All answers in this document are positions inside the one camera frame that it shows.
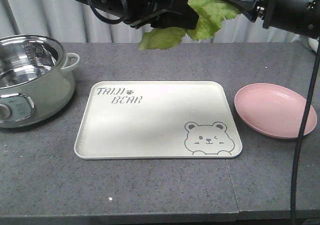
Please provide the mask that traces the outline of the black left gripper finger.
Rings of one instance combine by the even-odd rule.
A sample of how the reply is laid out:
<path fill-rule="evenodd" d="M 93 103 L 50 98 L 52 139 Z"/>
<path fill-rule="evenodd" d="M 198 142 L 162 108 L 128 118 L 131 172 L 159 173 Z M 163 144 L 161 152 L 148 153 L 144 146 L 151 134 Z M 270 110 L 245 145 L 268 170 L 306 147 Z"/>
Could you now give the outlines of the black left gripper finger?
<path fill-rule="evenodd" d="M 188 4 L 189 0 L 169 0 L 165 5 L 164 23 L 197 23 L 199 15 Z"/>
<path fill-rule="evenodd" d="M 166 12 L 159 15 L 150 23 L 152 28 L 166 29 L 171 27 L 182 28 L 186 30 L 193 30 L 198 23 L 197 13 L 178 14 Z"/>

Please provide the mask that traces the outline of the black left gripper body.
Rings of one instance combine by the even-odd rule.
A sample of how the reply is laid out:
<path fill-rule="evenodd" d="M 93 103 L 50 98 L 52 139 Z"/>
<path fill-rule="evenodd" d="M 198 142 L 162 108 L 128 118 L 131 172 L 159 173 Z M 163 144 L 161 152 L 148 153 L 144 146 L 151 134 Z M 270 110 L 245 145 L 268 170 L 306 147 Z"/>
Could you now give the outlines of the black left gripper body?
<path fill-rule="evenodd" d="M 102 22 L 117 25 L 121 22 L 138 29 L 151 24 L 166 12 L 169 0 L 87 0 L 93 14 Z"/>

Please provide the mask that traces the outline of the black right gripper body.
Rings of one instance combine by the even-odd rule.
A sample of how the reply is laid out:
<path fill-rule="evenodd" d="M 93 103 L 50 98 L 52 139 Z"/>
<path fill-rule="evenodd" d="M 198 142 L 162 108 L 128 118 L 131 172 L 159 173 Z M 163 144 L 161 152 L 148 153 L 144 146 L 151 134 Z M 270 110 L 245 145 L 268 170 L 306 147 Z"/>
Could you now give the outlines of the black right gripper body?
<path fill-rule="evenodd" d="M 259 0 L 263 28 L 274 27 L 308 38 L 320 36 L 320 0 Z"/>

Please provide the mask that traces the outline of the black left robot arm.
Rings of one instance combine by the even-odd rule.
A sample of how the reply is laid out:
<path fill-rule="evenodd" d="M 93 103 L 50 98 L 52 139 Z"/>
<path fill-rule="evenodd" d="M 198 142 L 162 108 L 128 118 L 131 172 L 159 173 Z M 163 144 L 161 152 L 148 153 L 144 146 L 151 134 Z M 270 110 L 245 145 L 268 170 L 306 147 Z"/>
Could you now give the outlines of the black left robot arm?
<path fill-rule="evenodd" d="M 138 29 L 196 28 L 199 15 L 188 0 L 75 0 L 89 5 L 96 17 L 108 24 L 121 22 Z"/>

